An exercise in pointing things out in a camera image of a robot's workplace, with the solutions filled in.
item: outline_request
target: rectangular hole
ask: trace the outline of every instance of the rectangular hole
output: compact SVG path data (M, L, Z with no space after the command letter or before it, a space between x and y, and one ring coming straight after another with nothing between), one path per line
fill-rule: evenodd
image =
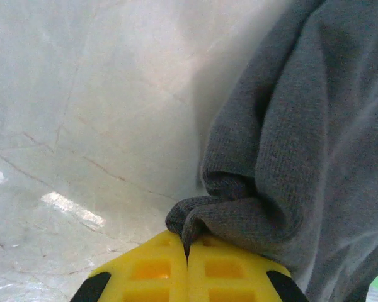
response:
M140 261L133 268L132 280L169 279L171 264L166 260Z
M219 246L218 241L211 237L202 238L202 243L205 247L218 247Z
M169 302L169 289L127 291L123 302Z
M224 258L207 260L205 274L209 278L241 279L244 277L244 271L239 261Z
M158 243L160 247L169 247L171 245L170 239L164 239Z
M238 289L210 289L210 302L256 302L253 291Z

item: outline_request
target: gray cloth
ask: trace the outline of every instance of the gray cloth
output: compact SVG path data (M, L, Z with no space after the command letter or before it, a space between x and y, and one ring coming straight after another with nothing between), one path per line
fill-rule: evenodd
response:
M286 266L310 301L378 275L378 0L290 7L217 115L202 177L210 196L166 219L186 251L211 232Z

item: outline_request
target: white marble surface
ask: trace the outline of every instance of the white marble surface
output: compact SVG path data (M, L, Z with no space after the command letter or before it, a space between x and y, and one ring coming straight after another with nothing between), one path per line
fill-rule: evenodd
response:
M69 300L200 194L210 121L288 1L0 1L0 301Z

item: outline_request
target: gray sleeve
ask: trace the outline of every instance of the gray sleeve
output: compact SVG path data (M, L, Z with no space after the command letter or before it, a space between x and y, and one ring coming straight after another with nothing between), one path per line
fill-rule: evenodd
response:
M310 15L262 125L245 112L247 97L223 108L205 166L216 163L210 175L220 183L218 171L232 173L230 180L252 177L257 193L194 208L183 234L201 221L213 234L285 264L295 277L306 276L318 252L378 232L378 1L326 1Z
M296 1L284 13L249 62L210 129L202 164L209 194L247 197L252 188L266 109L301 28L322 0Z

